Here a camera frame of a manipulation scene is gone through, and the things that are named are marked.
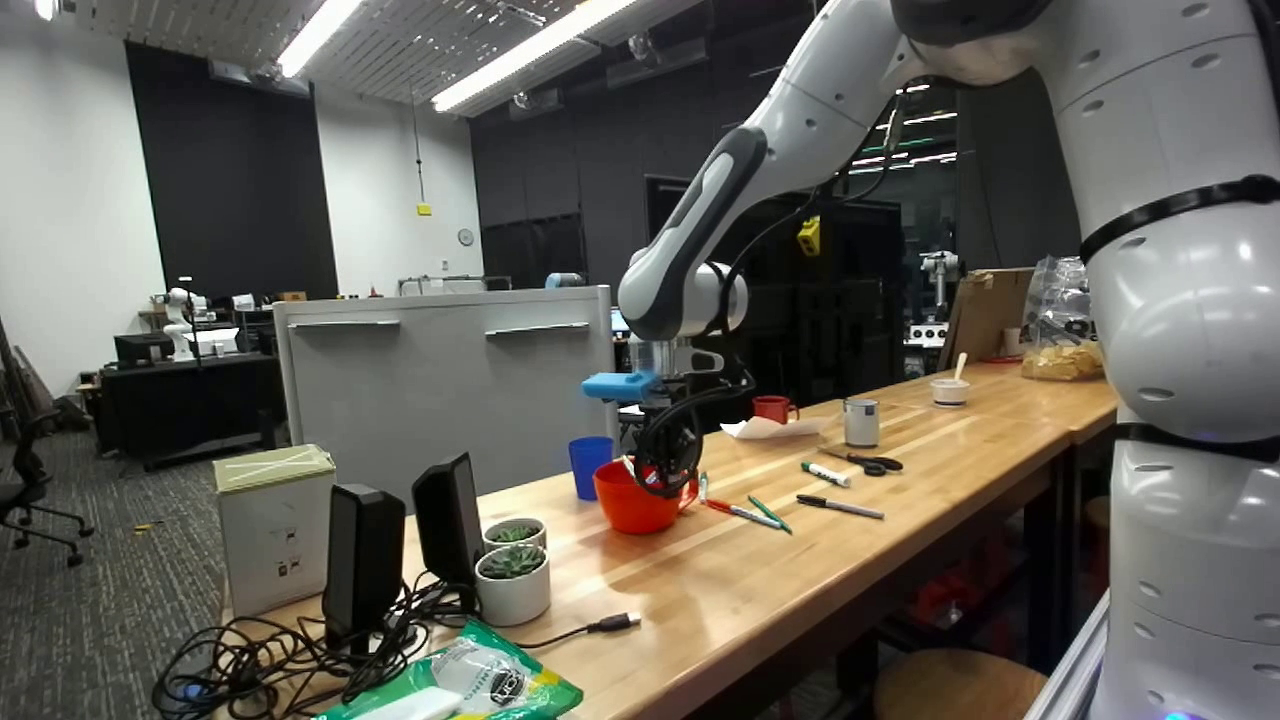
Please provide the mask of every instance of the blue gripper attachment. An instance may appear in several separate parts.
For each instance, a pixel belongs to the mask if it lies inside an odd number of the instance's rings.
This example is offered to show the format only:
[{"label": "blue gripper attachment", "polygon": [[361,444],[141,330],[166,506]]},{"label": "blue gripper attachment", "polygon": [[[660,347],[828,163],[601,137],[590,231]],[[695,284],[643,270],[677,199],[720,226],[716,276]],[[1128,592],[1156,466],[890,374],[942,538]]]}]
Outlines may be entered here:
[{"label": "blue gripper attachment", "polygon": [[639,373],[596,373],[582,380],[582,393],[596,400],[618,402],[650,402],[653,388],[662,378],[649,370]]}]

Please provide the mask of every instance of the blue cup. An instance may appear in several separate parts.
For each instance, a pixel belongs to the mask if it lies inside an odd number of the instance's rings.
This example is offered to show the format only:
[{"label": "blue cup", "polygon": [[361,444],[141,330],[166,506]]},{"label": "blue cup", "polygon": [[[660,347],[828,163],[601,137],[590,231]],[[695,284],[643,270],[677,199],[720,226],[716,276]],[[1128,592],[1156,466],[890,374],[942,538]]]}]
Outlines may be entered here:
[{"label": "blue cup", "polygon": [[613,461],[613,438],[582,437],[568,443],[568,464],[580,500],[595,500],[595,471]]}]

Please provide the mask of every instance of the black speaker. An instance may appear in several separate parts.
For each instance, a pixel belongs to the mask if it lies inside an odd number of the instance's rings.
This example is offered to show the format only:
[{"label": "black speaker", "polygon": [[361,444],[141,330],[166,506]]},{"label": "black speaker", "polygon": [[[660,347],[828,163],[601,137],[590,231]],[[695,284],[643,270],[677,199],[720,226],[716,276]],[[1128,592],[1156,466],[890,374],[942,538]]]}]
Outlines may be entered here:
[{"label": "black speaker", "polygon": [[466,452],[428,468],[413,483],[413,510],[422,565],[449,583],[475,585],[475,564],[484,555],[471,456]]},{"label": "black speaker", "polygon": [[367,653],[369,633],[381,629],[401,591],[404,503],[365,486],[335,484],[329,502],[329,574],[325,644]]}]

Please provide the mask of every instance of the yellow device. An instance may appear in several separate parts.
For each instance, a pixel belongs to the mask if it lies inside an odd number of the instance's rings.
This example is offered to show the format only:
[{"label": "yellow device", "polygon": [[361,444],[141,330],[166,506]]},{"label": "yellow device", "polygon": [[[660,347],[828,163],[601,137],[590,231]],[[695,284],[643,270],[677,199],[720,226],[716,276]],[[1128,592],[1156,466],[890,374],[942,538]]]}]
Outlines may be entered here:
[{"label": "yellow device", "polygon": [[814,215],[804,222],[800,232],[796,233],[796,242],[805,258],[817,258],[822,254],[822,218]]}]

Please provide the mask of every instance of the red mug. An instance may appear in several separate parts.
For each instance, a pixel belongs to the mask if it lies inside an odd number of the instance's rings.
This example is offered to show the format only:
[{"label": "red mug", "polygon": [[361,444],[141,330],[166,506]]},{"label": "red mug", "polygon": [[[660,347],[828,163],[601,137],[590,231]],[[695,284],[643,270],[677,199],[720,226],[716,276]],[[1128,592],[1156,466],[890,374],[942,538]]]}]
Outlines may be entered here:
[{"label": "red mug", "polygon": [[790,397],[782,397],[781,395],[762,395],[755,397],[751,400],[751,407],[758,416],[768,418],[780,425],[787,424],[787,415],[791,413],[796,414],[796,420],[800,419],[800,409],[796,407],[796,404],[791,402]]},{"label": "red mug", "polygon": [[698,483],[687,482],[680,497],[659,497],[640,487],[621,460],[593,475],[595,497],[609,525],[620,533],[644,536],[676,524],[676,515],[698,498]]}]

